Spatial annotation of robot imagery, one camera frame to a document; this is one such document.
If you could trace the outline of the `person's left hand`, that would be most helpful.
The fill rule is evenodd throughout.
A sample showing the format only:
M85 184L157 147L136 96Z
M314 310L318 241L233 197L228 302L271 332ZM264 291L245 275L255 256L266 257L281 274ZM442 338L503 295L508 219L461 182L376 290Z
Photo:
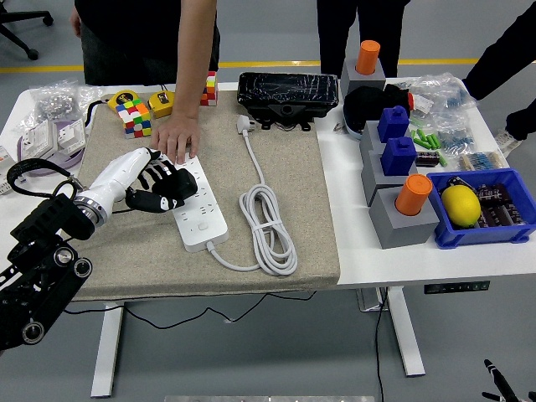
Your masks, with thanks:
M183 164L186 154L197 155L200 137L197 115L172 113L155 129L150 146L165 154L172 163Z

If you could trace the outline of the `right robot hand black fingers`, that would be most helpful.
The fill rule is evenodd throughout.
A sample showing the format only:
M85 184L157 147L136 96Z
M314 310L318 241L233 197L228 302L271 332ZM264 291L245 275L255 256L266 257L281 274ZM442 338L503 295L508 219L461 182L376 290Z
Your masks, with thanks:
M482 396L491 401L522 401L512 390L510 384L507 382L503 374L497 369L497 367L489 360L484 360L484 365L488 373L492 376L493 383L497 386L499 394L491 394L482 391Z

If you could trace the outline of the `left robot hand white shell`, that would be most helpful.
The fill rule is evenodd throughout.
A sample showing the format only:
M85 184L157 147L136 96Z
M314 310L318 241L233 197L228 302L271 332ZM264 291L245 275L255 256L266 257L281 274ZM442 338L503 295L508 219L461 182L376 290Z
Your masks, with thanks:
M130 209L163 213L184 205L198 186L185 168L147 147L138 148L110 162L90 187L75 197L80 209L90 210L104 223L113 204L125 201Z

